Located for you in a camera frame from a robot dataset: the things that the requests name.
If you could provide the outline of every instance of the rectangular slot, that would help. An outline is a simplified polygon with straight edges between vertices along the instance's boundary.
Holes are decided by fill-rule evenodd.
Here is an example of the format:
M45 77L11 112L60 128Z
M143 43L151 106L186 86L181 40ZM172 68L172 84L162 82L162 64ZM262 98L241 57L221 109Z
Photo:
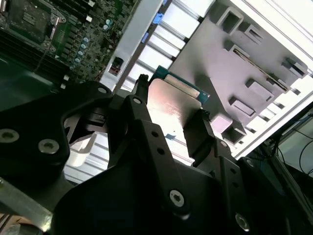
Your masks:
M247 23L247 22L243 22L240 26L239 26L240 31L242 31L248 38L250 38L253 42L255 42L256 44L260 45L262 40L263 40L263 36L262 33L256 28L254 27L252 24Z
M243 60L245 60L244 57L245 58L250 57L250 55L248 53L246 53L244 50L242 50L239 46L234 44L232 41L226 41L225 45L224 45L224 49L226 49L229 52L234 52L236 55L241 57Z
M240 20L239 17L237 17L235 14L229 11L228 14L225 16L224 21L221 24L223 27L223 30L226 33L230 34L234 30L234 27L236 26L239 20Z
M229 104L231 107L235 108L236 110L240 111L241 114L247 116L247 117L252 117L252 115L255 114L255 111L253 109L251 109L250 107L248 107L247 105L245 105L244 103L242 103L241 101L239 101L237 98L232 98L229 101Z
M283 62L282 66L287 68L290 72L292 72L295 76L299 78L303 78L307 74L308 67L302 66L298 62L290 58L286 58L285 62Z
M210 10L210 15L212 22L216 26L221 27L229 35L232 35L244 20L243 15L235 8L231 6L227 7L218 2Z
M274 95L269 90L267 90L266 88L261 86L259 83L257 83L253 79L248 80L248 82L246 83L246 86L248 87L248 89L250 91L257 94L259 97L264 99L266 102L268 102L269 100L271 100L274 97Z

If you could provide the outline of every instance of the electronic component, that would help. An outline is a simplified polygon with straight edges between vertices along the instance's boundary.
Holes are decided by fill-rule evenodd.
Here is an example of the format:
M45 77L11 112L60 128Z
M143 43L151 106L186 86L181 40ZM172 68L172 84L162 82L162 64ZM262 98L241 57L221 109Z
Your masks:
M49 57L67 67L69 83L101 78L138 5L137 0L96 0L92 4L75 0L4 1L7 7L0 11L0 41L1 37L7 40L5 35L9 34L14 37L14 43L3 45L6 48L1 54L12 57L12 51L22 53L20 47L28 44L32 48L30 54L42 57L32 58L30 62L28 53L16 55L15 59L28 70L37 72L41 67L46 70L51 66L47 64ZM42 74L43 77L62 79L65 75L52 71L49 70L48 76Z

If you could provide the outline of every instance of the silver screw head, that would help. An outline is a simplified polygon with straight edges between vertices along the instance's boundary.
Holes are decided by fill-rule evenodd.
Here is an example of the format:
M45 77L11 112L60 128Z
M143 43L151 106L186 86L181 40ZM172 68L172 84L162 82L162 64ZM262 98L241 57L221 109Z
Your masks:
M254 164L250 159L247 159L246 163L248 163L250 167L254 167Z
M103 87L99 87L99 88L98 88L98 91L101 92L101 93L103 93L103 94L106 94L106 93L107 93L106 89L104 89Z
M137 98L134 98L134 102L137 103L137 104L141 104L141 100L137 99Z
M46 154L55 154L60 146L59 144L51 139L45 139L38 143L39 151Z
M185 199L182 194L177 190L172 190L170 192L170 199L177 207L182 207L185 203Z
M224 141L220 141L221 145L225 148L227 148L227 143L225 143Z
M20 138L17 131L12 129L0 130L0 143L13 143Z
M235 219L240 228L242 228L245 232L250 231L250 226L247 220L239 213L235 215Z

